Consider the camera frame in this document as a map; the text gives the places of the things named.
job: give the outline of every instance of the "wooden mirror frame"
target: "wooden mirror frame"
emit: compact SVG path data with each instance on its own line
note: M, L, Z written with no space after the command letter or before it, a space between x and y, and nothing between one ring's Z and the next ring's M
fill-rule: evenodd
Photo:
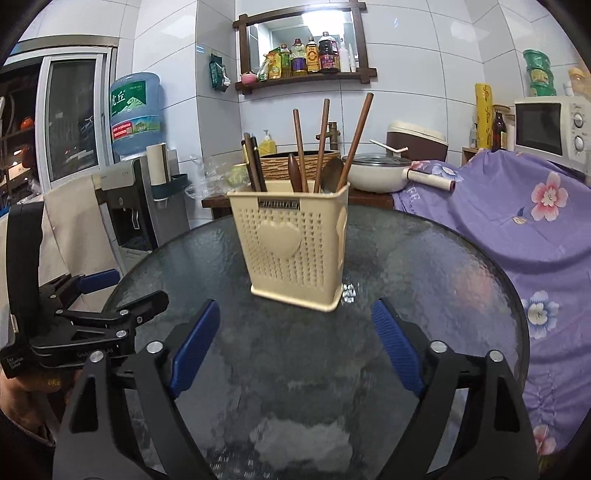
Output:
M257 25L260 23L270 22L272 20L279 20L281 18L297 17L306 12L316 10L341 10L343 12L351 12L353 17L353 29L355 30L355 40L357 43L357 55L359 57L359 67L357 72L339 72L339 73L310 73L297 77L288 77L282 79L270 79L264 82L256 82L250 85L243 85L242 82L236 83L236 90L242 92L244 95L252 93L253 90L270 87L273 85L286 85L288 83L302 83L315 82L320 80L359 80L361 83L369 83L371 78L378 76L376 69L370 68L368 64L368 51L365 44L365 32L363 30L363 21L361 20L361 12L367 11L365 2L358 0L349 0L348 2L339 2L334 4L315 4L302 5L300 7L282 8L281 10L273 10L249 17L246 14L240 15L232 26L238 30L239 45L240 45L240 70L241 73L250 72L251 56L248 46L248 32L247 27Z

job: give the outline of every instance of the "yellow cylinder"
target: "yellow cylinder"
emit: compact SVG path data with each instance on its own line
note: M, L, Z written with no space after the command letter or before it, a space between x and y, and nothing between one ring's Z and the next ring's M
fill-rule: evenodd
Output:
M495 111L492 107L492 89L487 83L476 84L476 111L478 148L492 148L492 121Z

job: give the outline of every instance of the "microwave control panel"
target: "microwave control panel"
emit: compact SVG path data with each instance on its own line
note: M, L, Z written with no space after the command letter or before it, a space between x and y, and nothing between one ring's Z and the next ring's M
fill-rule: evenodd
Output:
M579 163L587 163L587 151L591 151L591 111L586 102L570 104L570 130L572 139L569 145L569 158Z

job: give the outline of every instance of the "white electric cooking pot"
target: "white electric cooking pot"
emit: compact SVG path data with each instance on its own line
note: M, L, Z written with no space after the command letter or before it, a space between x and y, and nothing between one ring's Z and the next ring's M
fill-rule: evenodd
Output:
M411 161L400 156L364 154L355 156L349 172L351 186L373 193L392 193L402 190L409 180L453 192L456 182L437 175L412 170Z

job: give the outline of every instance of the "microwave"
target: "microwave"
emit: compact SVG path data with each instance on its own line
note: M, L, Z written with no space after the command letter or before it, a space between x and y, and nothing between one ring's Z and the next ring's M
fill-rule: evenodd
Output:
M591 103L584 97L515 101L515 151L591 174Z

